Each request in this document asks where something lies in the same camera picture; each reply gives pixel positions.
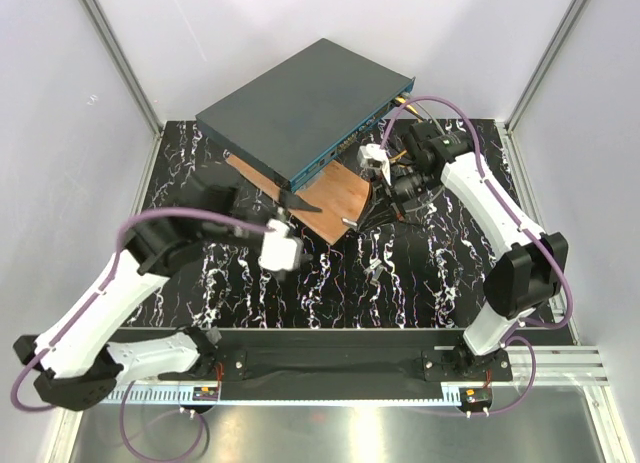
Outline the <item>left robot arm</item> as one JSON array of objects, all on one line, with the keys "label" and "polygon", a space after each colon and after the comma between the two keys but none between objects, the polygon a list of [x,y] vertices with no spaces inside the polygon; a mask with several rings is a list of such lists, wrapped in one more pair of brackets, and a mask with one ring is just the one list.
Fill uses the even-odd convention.
[{"label": "left robot arm", "polygon": [[123,223],[100,280],[49,330],[15,341],[24,367],[10,390],[12,405],[25,413],[84,411],[122,384],[167,374],[204,379],[216,372],[217,330],[187,326],[134,343],[111,338],[136,307],[201,255],[206,241],[257,248],[260,266],[277,275],[300,267],[303,244],[287,215],[318,207],[282,190],[268,219],[240,218],[233,213],[239,183],[194,177],[166,206]]}]

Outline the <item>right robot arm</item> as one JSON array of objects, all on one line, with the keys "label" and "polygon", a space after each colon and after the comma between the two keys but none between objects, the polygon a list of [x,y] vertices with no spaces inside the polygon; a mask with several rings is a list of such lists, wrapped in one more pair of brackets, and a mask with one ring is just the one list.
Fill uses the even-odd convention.
[{"label": "right robot arm", "polygon": [[497,359],[516,327],[561,290],[568,242],[528,217],[502,188],[469,132],[441,134],[428,122],[403,135],[410,170],[393,175],[381,145],[359,147],[359,165],[372,172],[367,203],[357,220],[363,230],[404,219],[407,205],[429,190],[447,189],[487,238],[496,263],[483,282],[485,302],[461,340],[445,354],[458,375],[476,379]]}]

